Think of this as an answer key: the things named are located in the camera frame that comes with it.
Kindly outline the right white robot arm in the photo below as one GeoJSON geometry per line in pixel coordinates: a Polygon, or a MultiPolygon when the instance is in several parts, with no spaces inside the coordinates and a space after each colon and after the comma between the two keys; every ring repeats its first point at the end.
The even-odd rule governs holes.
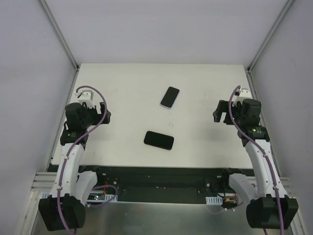
{"type": "Polygon", "coordinates": [[[250,227],[258,229],[289,228],[298,211],[298,202],[288,196],[272,159],[267,129],[260,125],[261,103],[251,98],[230,102],[220,100],[213,112],[214,122],[234,125],[249,155],[256,180],[253,186],[242,173],[229,171],[224,186],[233,189],[246,203],[250,227]]]}

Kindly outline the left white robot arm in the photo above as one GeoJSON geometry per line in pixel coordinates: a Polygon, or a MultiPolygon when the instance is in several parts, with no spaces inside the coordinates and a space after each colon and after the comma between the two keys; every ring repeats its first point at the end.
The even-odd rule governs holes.
{"type": "Polygon", "coordinates": [[[97,184],[96,170],[79,172],[90,127],[110,122],[111,113],[105,102],[88,107],[85,102],[65,107],[66,121],[60,137],[61,161],[53,187],[47,198],[39,201],[39,212],[48,231],[78,229],[86,219],[86,202],[97,184]]]}

